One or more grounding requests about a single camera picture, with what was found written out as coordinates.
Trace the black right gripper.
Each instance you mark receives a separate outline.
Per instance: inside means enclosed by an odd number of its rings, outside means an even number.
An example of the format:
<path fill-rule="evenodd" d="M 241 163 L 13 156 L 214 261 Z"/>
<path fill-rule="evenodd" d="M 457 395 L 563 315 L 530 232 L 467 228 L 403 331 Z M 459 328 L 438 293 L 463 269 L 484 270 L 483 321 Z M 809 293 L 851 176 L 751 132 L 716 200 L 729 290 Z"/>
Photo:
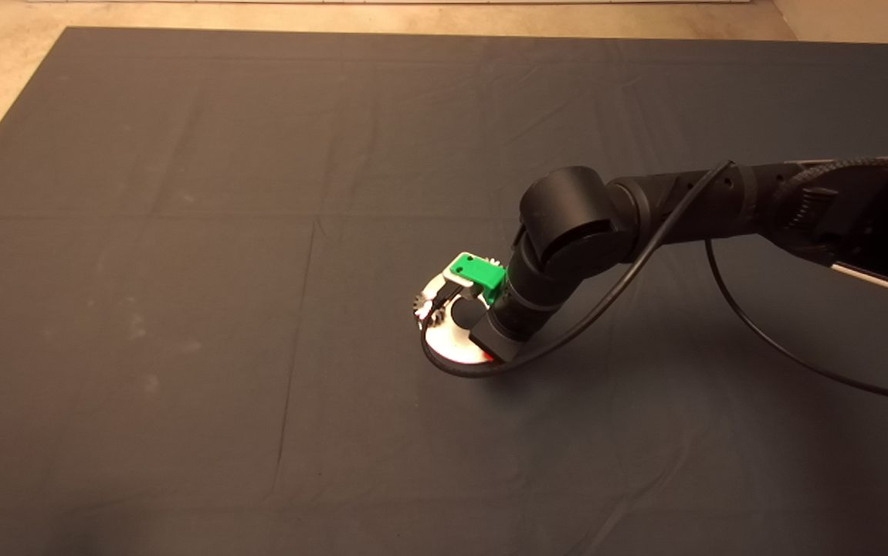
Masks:
<path fill-rule="evenodd" d="M 480 360 L 512 362 L 538 332 L 536 325 L 508 330 L 496 320 L 480 320 L 469 331 L 469 339 L 482 349 Z"/>

